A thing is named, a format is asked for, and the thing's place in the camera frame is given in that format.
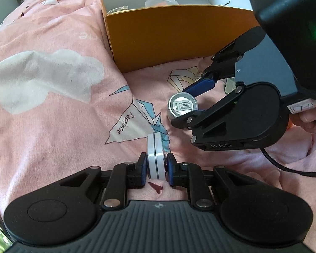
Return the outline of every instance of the paper airplane print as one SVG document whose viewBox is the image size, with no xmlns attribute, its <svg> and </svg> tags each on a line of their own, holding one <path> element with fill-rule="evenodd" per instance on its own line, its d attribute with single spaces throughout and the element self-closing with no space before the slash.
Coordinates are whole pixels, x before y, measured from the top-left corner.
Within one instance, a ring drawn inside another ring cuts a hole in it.
<svg viewBox="0 0 316 253">
<path fill-rule="evenodd" d="M 43 0 L 41 4 L 43 5 L 57 5 L 61 0 Z"/>
<path fill-rule="evenodd" d="M 198 73 L 196 66 L 188 69 L 175 69 L 171 71 L 168 82 L 178 92 L 182 92 L 184 88 L 188 87 L 195 81 L 201 78 L 201 73 Z"/>
<path fill-rule="evenodd" d="M 110 94 L 110 96 L 127 90 L 130 90 L 130 88 L 124 86 Z M 105 144 L 145 138 L 153 132 L 161 133 L 163 148 L 165 152 L 170 152 L 169 135 L 161 123 L 161 113 L 155 114 L 152 103 L 133 98 L 132 103 L 110 130 L 109 138 Z"/>
</svg>

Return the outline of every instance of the orange box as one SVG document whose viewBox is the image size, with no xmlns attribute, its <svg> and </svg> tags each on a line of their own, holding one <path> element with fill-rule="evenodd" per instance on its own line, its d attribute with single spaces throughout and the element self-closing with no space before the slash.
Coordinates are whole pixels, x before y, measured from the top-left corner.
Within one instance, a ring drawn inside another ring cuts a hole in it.
<svg viewBox="0 0 316 253">
<path fill-rule="evenodd" d="M 108 41 L 121 72 L 210 56 L 258 26 L 249 0 L 176 0 L 145 8 L 146 0 L 101 0 Z M 116 13 L 112 9 L 127 6 Z"/>
</svg>

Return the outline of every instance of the pink blanket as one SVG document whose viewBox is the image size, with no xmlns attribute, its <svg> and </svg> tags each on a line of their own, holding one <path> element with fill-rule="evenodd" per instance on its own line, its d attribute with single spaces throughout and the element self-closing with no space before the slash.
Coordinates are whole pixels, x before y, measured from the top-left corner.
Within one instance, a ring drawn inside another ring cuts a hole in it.
<svg viewBox="0 0 316 253">
<path fill-rule="evenodd" d="M 305 243 L 316 251 L 315 178 L 279 172 L 259 150 L 203 152 L 190 145 L 190 131 L 169 123 L 168 99 L 199 78 L 209 58 L 123 76 L 105 40 L 99 0 L 25 0 L 0 26 L 0 214 L 13 199 L 88 166 L 137 161 L 156 131 L 179 162 L 225 165 L 305 199 L 314 212 Z M 223 96 L 219 81 L 198 98 L 200 108 Z M 300 127 L 267 151 L 290 168 L 316 171 L 316 135 Z M 186 196 L 148 181 L 129 197 Z"/>
</svg>

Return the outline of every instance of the small metal tin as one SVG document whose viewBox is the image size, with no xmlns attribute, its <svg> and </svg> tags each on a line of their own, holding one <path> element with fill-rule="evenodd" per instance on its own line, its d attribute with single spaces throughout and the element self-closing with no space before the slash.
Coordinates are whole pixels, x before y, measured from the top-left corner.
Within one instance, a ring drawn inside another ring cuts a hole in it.
<svg viewBox="0 0 316 253">
<path fill-rule="evenodd" d="M 169 100 L 167 105 L 167 117 L 172 121 L 174 118 L 196 109 L 198 109 L 198 102 L 191 94 L 178 92 Z"/>
<path fill-rule="evenodd" d="M 147 161 L 151 179 L 166 180 L 165 152 L 160 132 L 147 136 Z"/>
</svg>

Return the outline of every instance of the printed label on tin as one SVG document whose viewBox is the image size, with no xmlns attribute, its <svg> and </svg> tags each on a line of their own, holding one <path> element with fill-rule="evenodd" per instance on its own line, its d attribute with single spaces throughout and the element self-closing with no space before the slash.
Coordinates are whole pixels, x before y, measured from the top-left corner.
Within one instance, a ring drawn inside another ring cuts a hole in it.
<svg viewBox="0 0 316 253">
<path fill-rule="evenodd" d="M 173 102 L 173 109 L 177 114 L 183 115 L 183 114 L 186 114 L 193 109 L 193 104 L 192 104 L 191 100 L 188 100 L 186 98 L 182 98 L 183 100 L 178 100 L 178 99 L 180 99 L 180 98 L 177 98 Z"/>
<path fill-rule="evenodd" d="M 312 108 L 316 108 L 316 101 L 313 99 L 305 99 L 292 105 L 288 105 L 287 107 L 292 114 L 296 114 Z"/>
</svg>

